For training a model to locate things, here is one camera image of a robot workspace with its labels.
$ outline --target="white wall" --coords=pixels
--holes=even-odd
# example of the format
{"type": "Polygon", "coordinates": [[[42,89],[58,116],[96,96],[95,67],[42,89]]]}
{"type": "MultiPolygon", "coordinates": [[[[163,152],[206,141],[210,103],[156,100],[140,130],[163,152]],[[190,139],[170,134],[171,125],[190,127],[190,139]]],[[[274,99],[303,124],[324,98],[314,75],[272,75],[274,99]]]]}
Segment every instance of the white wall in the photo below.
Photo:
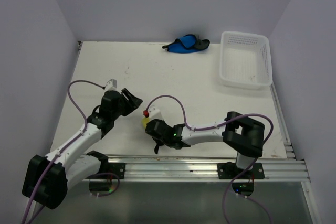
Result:
{"type": "Polygon", "coordinates": [[[291,0],[270,36],[290,138],[307,162],[324,223],[335,223],[336,0],[291,0]]]}
{"type": "Polygon", "coordinates": [[[56,0],[0,0],[0,222],[20,223],[29,160],[49,150],[77,42],[56,0]]]}
{"type": "Polygon", "coordinates": [[[57,0],[80,40],[171,41],[225,30],[269,36],[290,0],[57,0]]]}

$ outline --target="yellow object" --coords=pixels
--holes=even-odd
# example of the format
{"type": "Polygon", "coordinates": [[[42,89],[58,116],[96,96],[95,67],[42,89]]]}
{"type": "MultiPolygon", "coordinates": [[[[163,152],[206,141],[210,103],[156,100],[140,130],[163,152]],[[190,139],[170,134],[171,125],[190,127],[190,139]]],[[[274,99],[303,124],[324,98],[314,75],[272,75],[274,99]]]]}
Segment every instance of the yellow object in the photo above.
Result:
{"type": "Polygon", "coordinates": [[[142,126],[143,126],[143,128],[145,129],[146,128],[146,126],[147,126],[147,124],[150,122],[150,119],[149,118],[143,118],[142,120],[141,120],[141,123],[142,123],[142,126]]]}

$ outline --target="glass panel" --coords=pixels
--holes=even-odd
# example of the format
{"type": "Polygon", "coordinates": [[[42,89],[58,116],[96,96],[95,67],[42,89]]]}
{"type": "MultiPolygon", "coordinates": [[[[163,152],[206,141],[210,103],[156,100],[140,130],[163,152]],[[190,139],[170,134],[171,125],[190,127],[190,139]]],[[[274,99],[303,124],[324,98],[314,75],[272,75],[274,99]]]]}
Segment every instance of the glass panel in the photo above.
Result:
{"type": "MultiPolygon", "coordinates": [[[[55,210],[45,209],[34,224],[225,223],[222,196],[227,183],[123,182],[115,194],[91,196],[88,183],[74,187],[55,210]]],[[[256,183],[253,199],[266,206],[274,223],[312,223],[301,183],[256,183]]],[[[231,191],[231,223],[269,223],[257,204],[231,191]]]]}

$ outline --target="white basket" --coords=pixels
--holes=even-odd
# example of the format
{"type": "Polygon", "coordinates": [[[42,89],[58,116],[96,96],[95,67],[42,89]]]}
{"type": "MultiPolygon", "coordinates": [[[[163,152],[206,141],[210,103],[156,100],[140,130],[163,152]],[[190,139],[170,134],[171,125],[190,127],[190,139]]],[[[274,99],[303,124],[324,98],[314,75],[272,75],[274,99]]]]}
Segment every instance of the white basket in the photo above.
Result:
{"type": "Polygon", "coordinates": [[[220,56],[219,76],[223,84],[246,89],[272,84],[271,53],[265,36],[225,31],[220,56]]]}

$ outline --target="cable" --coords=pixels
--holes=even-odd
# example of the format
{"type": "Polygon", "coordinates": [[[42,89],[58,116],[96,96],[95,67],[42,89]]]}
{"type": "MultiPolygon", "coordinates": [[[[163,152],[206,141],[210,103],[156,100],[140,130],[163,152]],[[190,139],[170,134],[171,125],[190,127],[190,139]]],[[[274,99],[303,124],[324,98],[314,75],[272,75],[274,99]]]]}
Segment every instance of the cable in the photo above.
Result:
{"type": "MultiPolygon", "coordinates": [[[[87,127],[88,127],[88,122],[86,120],[86,117],[85,117],[85,114],[83,112],[83,110],[80,109],[80,107],[77,105],[77,103],[74,101],[74,99],[72,98],[71,96],[71,93],[70,93],[70,88],[73,84],[77,83],[77,82],[86,82],[86,83],[89,83],[89,84],[92,84],[92,85],[95,85],[95,86],[98,86],[102,89],[105,89],[105,87],[99,85],[99,84],[96,84],[94,82],[91,82],[91,81],[86,81],[86,80],[77,80],[77,81],[73,81],[69,84],[68,86],[68,96],[69,96],[69,99],[70,101],[73,103],[73,105],[76,107],[76,109],[79,111],[79,113],[82,115],[82,117],[84,118],[84,128],[83,128],[83,131],[82,132],[85,132],[87,127]]],[[[30,208],[31,208],[31,205],[33,203],[33,200],[34,200],[34,197],[36,195],[36,192],[37,192],[37,189],[39,187],[39,185],[41,184],[43,178],[45,177],[45,175],[47,174],[47,172],[50,170],[51,166],[54,164],[55,160],[60,156],[60,154],[62,154],[62,152],[65,151],[66,148],[68,148],[71,144],[74,143],[74,141],[76,141],[78,138],[80,138],[82,136],[82,133],[79,133],[77,136],[75,136],[71,141],[69,141],[60,151],[58,154],[55,155],[55,157],[53,157],[53,159],[50,161],[50,163],[47,165],[47,167],[45,168],[45,170],[42,172],[41,176],[39,177],[34,189],[33,189],[33,192],[31,193],[31,196],[29,198],[29,201],[28,201],[28,204],[27,204],[27,207],[26,207],[26,210],[25,210],[25,213],[22,217],[22,221],[21,221],[21,224],[25,224],[26,220],[27,220],[27,217],[28,217],[28,214],[29,214],[29,211],[30,211],[30,208]]]]}
{"type": "Polygon", "coordinates": [[[237,116],[237,117],[235,117],[235,118],[232,118],[232,119],[230,119],[230,120],[228,120],[228,121],[225,121],[225,122],[223,122],[223,123],[220,123],[220,124],[218,124],[217,126],[210,126],[210,127],[203,127],[203,128],[193,128],[193,127],[191,127],[191,126],[187,123],[186,113],[185,113],[185,109],[184,109],[184,106],[183,106],[182,102],[180,102],[179,99],[177,99],[176,97],[174,97],[174,96],[172,96],[172,95],[169,95],[169,94],[163,94],[163,95],[160,95],[160,96],[158,96],[158,97],[155,97],[155,98],[154,98],[152,101],[150,101],[150,103],[147,105],[146,110],[149,109],[149,107],[152,105],[152,103],[153,103],[154,101],[156,101],[156,100],[159,99],[159,98],[163,98],[163,97],[171,98],[171,99],[175,100],[176,102],[178,102],[178,104],[180,105],[180,107],[181,107],[181,109],[182,109],[184,124],[185,124],[185,126],[186,126],[187,129],[192,130],[192,131],[208,131],[208,130],[216,129],[216,128],[222,127],[222,126],[224,126],[224,125],[226,125],[226,124],[228,124],[228,123],[232,123],[232,122],[234,122],[234,121],[236,121],[236,120],[239,120],[239,119],[242,119],[242,118],[246,118],[246,117],[249,117],[249,116],[258,116],[258,117],[260,117],[260,118],[264,118],[264,119],[266,119],[268,122],[270,122],[270,123],[272,124],[271,119],[268,118],[267,116],[262,115],[262,114],[251,113],[251,114],[239,115],[239,116],[237,116]]]}
{"type": "MultiPolygon", "coordinates": [[[[274,125],[273,125],[273,122],[271,121],[271,119],[268,118],[268,117],[265,116],[265,115],[260,115],[260,114],[245,114],[245,115],[237,116],[236,118],[233,118],[233,119],[231,119],[231,120],[228,120],[228,121],[226,121],[225,124],[229,123],[230,121],[232,122],[232,120],[234,121],[235,119],[237,119],[237,118],[239,118],[239,117],[242,118],[242,116],[244,116],[244,117],[247,117],[247,116],[259,116],[259,117],[262,117],[262,118],[266,119],[266,120],[270,123],[270,130],[269,130],[269,133],[268,133],[268,135],[266,136],[266,138],[265,138],[265,140],[264,140],[264,144],[265,144],[265,143],[267,142],[267,140],[269,139],[269,137],[271,136],[271,134],[272,134],[272,132],[273,132],[273,128],[274,128],[274,125]]],[[[243,170],[243,171],[240,172],[236,177],[234,177],[234,178],[229,182],[228,186],[226,187],[226,189],[225,189],[225,191],[224,191],[223,199],[222,199],[222,209],[223,209],[223,215],[224,215],[224,218],[225,218],[225,220],[226,220],[226,222],[227,222],[228,224],[230,224],[231,222],[230,222],[230,220],[229,220],[229,218],[228,218],[228,216],[227,216],[227,214],[226,214],[226,210],[225,210],[225,199],[226,199],[227,192],[228,192],[229,189],[231,188],[232,183],[233,183],[236,179],[238,179],[241,175],[243,175],[244,173],[246,173],[246,172],[247,172],[247,171],[248,171],[248,170],[249,170],[249,169],[250,169],[256,162],[257,162],[257,158],[254,159],[254,160],[252,161],[252,163],[251,163],[247,168],[245,168],[245,170],[243,170]]],[[[268,215],[269,222],[270,222],[271,224],[273,224],[273,219],[272,219],[272,217],[271,217],[269,211],[266,209],[266,207],[264,207],[262,204],[260,204],[259,202],[257,202],[255,199],[250,199],[250,200],[253,201],[254,203],[258,204],[262,209],[265,210],[265,212],[266,212],[267,215],[268,215]]]]}
{"type": "Polygon", "coordinates": [[[41,206],[36,213],[33,214],[33,216],[31,217],[31,219],[26,223],[26,224],[32,224],[33,221],[35,220],[35,218],[42,212],[42,210],[44,209],[44,206],[41,206]]]}
{"type": "Polygon", "coordinates": [[[115,191],[117,191],[117,189],[119,188],[119,185],[120,185],[119,176],[117,176],[114,173],[97,173],[97,174],[94,174],[92,176],[101,176],[101,175],[110,175],[110,176],[113,176],[113,177],[117,178],[117,180],[118,180],[117,186],[115,187],[114,190],[110,189],[110,191],[106,194],[100,194],[100,193],[96,193],[96,194],[92,193],[92,194],[95,195],[96,197],[105,197],[105,196],[109,196],[109,195],[113,194],[115,191]]]}
{"type": "MultiPolygon", "coordinates": [[[[267,142],[267,140],[269,139],[269,137],[271,136],[271,134],[272,134],[272,132],[273,132],[273,129],[274,129],[273,122],[272,122],[272,120],[271,120],[269,117],[267,117],[267,116],[265,116],[265,115],[262,115],[262,114],[256,114],[256,113],[250,113],[250,114],[239,115],[239,116],[237,116],[237,117],[235,117],[235,118],[232,118],[232,119],[230,119],[230,120],[228,120],[228,121],[225,121],[225,122],[223,122],[223,123],[220,123],[220,124],[217,125],[217,126],[210,126],[210,127],[204,127],[204,128],[192,128],[192,127],[190,127],[190,126],[188,125],[188,123],[187,123],[186,113],[185,113],[185,109],[184,109],[184,106],[183,106],[182,102],[180,102],[179,99],[177,99],[176,97],[174,97],[174,96],[172,96],[172,95],[164,94],[164,95],[160,95],[160,96],[154,98],[152,101],[150,101],[150,103],[148,104],[146,110],[149,109],[149,107],[152,105],[152,103],[153,103],[154,101],[156,101],[156,100],[159,99],[159,98],[163,98],[163,97],[171,98],[171,99],[175,100],[176,102],[178,102],[178,104],[180,105],[180,107],[181,107],[181,109],[182,109],[184,124],[185,124],[186,128],[189,129],[189,130],[193,130],[193,131],[207,131],[207,130],[212,130],[212,129],[216,129],[216,128],[218,128],[218,127],[222,127],[222,126],[224,126],[224,125],[226,125],[226,124],[228,124],[228,123],[232,123],[232,122],[234,122],[234,121],[236,121],[236,120],[239,120],[239,119],[242,119],[242,118],[247,118],[247,117],[250,117],[250,116],[257,116],[257,117],[266,119],[266,120],[269,122],[269,124],[270,124],[270,130],[269,130],[269,133],[268,133],[268,135],[266,136],[266,138],[265,138],[265,140],[264,140],[264,144],[265,144],[265,143],[267,142]]],[[[242,171],[241,173],[239,173],[236,177],[234,177],[234,178],[229,182],[229,185],[226,187],[226,189],[225,189],[225,191],[224,191],[223,199],[222,199],[222,209],[223,209],[223,215],[224,215],[224,218],[225,218],[225,220],[226,220],[226,222],[227,222],[228,224],[230,224],[231,222],[230,222],[230,220],[228,219],[228,216],[227,216],[227,214],[226,214],[226,210],[225,210],[225,198],[226,198],[227,192],[228,192],[228,190],[230,189],[232,183],[233,183],[236,179],[238,179],[241,175],[243,175],[244,173],[246,173],[246,172],[247,172],[247,171],[248,171],[248,170],[255,164],[256,161],[257,161],[257,158],[254,159],[253,162],[252,162],[252,163],[251,163],[245,170],[243,170],[243,171],[242,171]]],[[[267,213],[267,215],[268,215],[269,222],[272,224],[272,223],[273,223],[273,219],[272,219],[272,217],[271,217],[269,211],[266,209],[266,207],[264,207],[262,204],[260,204],[259,202],[257,202],[257,201],[254,200],[254,199],[250,199],[250,200],[253,201],[254,203],[258,204],[262,209],[264,209],[264,211],[265,211],[265,212],[267,213]]]]}

